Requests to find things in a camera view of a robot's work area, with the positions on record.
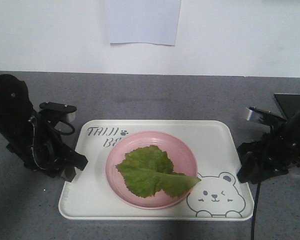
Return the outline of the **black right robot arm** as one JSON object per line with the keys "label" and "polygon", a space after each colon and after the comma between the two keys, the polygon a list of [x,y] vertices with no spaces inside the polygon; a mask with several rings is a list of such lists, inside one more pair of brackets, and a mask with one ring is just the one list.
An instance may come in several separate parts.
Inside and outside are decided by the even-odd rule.
{"label": "black right robot arm", "polygon": [[291,166],[300,166],[300,110],[288,120],[256,107],[246,108],[246,120],[270,127],[261,139],[244,142],[237,148],[241,183],[258,184],[286,175]]}

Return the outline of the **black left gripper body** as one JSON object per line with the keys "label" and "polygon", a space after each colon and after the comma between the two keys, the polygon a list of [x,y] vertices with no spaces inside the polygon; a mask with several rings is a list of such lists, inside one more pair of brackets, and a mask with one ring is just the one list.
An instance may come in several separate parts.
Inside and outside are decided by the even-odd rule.
{"label": "black left gripper body", "polygon": [[65,165],[62,150],[70,148],[61,136],[73,134],[73,125],[65,120],[48,121],[40,113],[33,112],[25,127],[13,134],[6,148],[16,154],[24,167],[54,178],[59,177],[59,167]]}

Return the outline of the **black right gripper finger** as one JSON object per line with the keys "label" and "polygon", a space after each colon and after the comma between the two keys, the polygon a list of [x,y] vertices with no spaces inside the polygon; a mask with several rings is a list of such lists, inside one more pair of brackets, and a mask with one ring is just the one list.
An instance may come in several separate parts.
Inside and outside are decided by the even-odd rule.
{"label": "black right gripper finger", "polygon": [[259,141],[243,142],[236,150],[240,162],[244,163],[250,157],[258,157],[262,150],[262,145]]}
{"label": "black right gripper finger", "polygon": [[237,173],[238,180],[241,183],[250,182],[257,184],[259,181],[259,166],[256,155],[248,152],[240,157],[241,167]]}

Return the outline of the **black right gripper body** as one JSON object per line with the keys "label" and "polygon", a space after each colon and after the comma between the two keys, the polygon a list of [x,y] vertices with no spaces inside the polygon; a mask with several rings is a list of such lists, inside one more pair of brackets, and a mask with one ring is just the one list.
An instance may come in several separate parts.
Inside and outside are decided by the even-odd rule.
{"label": "black right gripper body", "polygon": [[258,184],[300,167],[300,129],[265,133],[256,143],[249,181]]}

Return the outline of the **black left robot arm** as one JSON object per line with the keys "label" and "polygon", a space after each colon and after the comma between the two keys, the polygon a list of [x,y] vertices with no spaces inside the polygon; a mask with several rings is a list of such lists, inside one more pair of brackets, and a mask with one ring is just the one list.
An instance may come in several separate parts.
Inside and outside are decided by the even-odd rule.
{"label": "black left robot arm", "polygon": [[55,125],[76,112],[72,105],[48,102],[37,112],[29,99],[26,83],[10,74],[0,75],[0,133],[8,141],[7,149],[16,154],[26,168],[71,182],[76,169],[84,170],[87,158],[64,144],[62,131]]}

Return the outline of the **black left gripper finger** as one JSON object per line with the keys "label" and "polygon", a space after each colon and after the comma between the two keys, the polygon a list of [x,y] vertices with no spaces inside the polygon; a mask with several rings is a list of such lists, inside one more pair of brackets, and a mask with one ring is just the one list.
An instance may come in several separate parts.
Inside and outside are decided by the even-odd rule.
{"label": "black left gripper finger", "polygon": [[58,176],[66,182],[72,182],[76,176],[76,169],[73,165],[60,165]]}
{"label": "black left gripper finger", "polygon": [[62,158],[66,166],[76,167],[81,171],[83,171],[88,164],[88,159],[84,155],[79,154],[69,147],[62,150]]}

